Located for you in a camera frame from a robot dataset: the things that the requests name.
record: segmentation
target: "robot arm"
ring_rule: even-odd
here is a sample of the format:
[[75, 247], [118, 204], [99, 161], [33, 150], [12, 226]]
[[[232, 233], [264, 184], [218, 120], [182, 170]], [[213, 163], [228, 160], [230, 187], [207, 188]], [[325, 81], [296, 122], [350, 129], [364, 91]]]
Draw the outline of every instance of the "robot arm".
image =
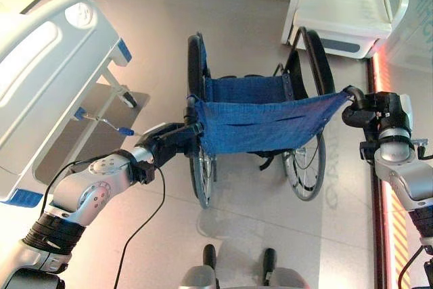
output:
[[[355, 102], [343, 111], [342, 118], [347, 125], [364, 130], [361, 158], [374, 161], [376, 175], [391, 185], [418, 229], [421, 245], [433, 255], [433, 167], [423, 162], [431, 158], [424, 157], [427, 140], [411, 141], [410, 99], [385, 92], [364, 96], [355, 87], [346, 90]], [[433, 286], [433, 259], [425, 268]]]
[[114, 196], [137, 182], [148, 184], [156, 167], [178, 152], [187, 154], [190, 139], [201, 131], [198, 123], [157, 126], [131, 152], [118, 150], [61, 180], [39, 220], [0, 263], [0, 289], [64, 288], [53, 274], [67, 268], [86, 226]]

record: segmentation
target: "blue wheelchair seat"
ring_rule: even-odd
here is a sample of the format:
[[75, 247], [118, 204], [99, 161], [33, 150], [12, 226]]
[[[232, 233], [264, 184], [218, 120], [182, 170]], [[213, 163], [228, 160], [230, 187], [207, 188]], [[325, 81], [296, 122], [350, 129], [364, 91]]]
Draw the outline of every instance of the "blue wheelchair seat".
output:
[[205, 78], [195, 104], [209, 155], [300, 148], [348, 99], [345, 91], [294, 100], [290, 79]]

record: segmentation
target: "wheelchair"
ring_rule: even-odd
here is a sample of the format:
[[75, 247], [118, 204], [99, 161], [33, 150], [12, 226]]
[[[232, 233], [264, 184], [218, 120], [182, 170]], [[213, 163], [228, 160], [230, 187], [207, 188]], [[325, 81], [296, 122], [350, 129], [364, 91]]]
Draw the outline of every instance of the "wheelchair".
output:
[[[302, 35], [317, 96], [307, 95], [298, 54]], [[209, 207], [212, 183], [217, 180], [217, 155], [248, 152], [283, 160], [286, 179], [304, 201], [319, 193], [325, 173], [323, 128], [348, 99], [336, 93], [331, 69], [318, 34], [302, 27], [296, 34], [285, 66], [273, 76], [225, 76], [212, 79], [201, 33], [188, 38], [188, 97], [185, 125], [204, 128], [193, 139], [189, 165], [194, 194]]]

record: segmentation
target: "wheelchair push rim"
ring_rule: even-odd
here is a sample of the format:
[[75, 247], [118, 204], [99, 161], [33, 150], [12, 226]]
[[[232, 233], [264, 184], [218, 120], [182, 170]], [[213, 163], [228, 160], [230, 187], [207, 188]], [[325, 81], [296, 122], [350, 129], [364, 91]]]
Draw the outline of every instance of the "wheelchair push rim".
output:
[[298, 149], [282, 154], [284, 172], [298, 198], [310, 201], [319, 194], [325, 174], [325, 141], [322, 134]]
[[194, 192], [202, 208], [210, 205], [212, 183], [216, 179], [216, 160], [199, 147], [198, 154], [191, 158], [191, 177], [193, 178]]

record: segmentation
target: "gray floor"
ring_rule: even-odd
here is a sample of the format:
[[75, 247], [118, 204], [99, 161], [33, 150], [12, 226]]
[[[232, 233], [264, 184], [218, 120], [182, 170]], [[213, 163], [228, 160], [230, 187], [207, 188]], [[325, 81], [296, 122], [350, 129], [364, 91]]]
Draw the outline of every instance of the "gray floor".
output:
[[[133, 54], [112, 67], [120, 83], [150, 99], [133, 129], [182, 121], [187, 38], [203, 33], [213, 76], [271, 74], [284, 62], [280, 45], [288, 0], [95, 0]], [[303, 56], [302, 64], [307, 69]], [[366, 88], [363, 62], [329, 57], [336, 89]], [[305, 76], [313, 93], [311, 76]], [[274, 247], [278, 265], [301, 273], [311, 288], [372, 288], [373, 244], [368, 166], [359, 160], [360, 130], [337, 112], [325, 131], [327, 169], [320, 195], [301, 202], [283, 178], [280, 161], [260, 172], [260, 158], [220, 156], [212, 207], [194, 197], [188, 161], [163, 167], [166, 204], [130, 243], [119, 288], [177, 288], [199, 265], [202, 249], [216, 246], [222, 288], [257, 284], [263, 250]], [[132, 148], [127, 138], [122, 147]], [[84, 233], [62, 278], [67, 288], [112, 288], [122, 247], [162, 199], [159, 176], [115, 197]]]

